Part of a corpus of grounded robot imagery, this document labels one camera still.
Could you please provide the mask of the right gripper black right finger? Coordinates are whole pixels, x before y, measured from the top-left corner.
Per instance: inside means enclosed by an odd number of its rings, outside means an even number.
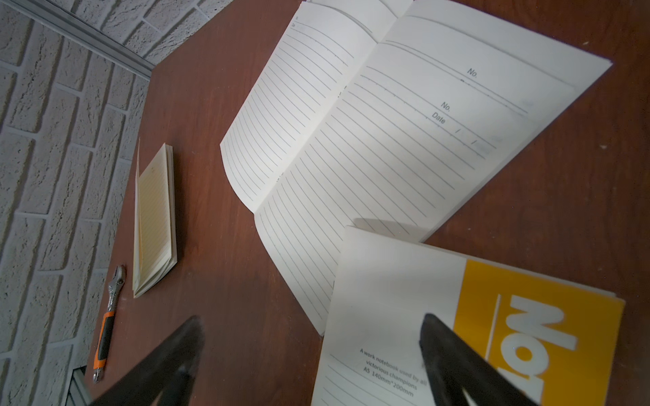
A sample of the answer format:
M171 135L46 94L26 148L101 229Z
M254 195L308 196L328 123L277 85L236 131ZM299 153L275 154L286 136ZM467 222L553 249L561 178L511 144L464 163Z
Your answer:
M424 316L419 344L435 404L534 404L432 313Z

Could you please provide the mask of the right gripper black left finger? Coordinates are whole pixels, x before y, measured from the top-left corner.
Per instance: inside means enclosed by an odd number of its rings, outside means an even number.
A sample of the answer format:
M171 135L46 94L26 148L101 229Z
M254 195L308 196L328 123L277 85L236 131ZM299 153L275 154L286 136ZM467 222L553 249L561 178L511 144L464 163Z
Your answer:
M201 319L188 318L92 404L189 404L204 343Z

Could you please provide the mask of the lined notebook green cover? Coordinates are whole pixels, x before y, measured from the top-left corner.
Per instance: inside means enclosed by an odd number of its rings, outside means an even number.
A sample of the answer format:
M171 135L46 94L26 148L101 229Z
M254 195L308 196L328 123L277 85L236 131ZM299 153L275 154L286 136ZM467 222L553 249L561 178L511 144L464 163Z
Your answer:
M135 168L133 296L141 297L177 264L174 151L161 146L148 166Z

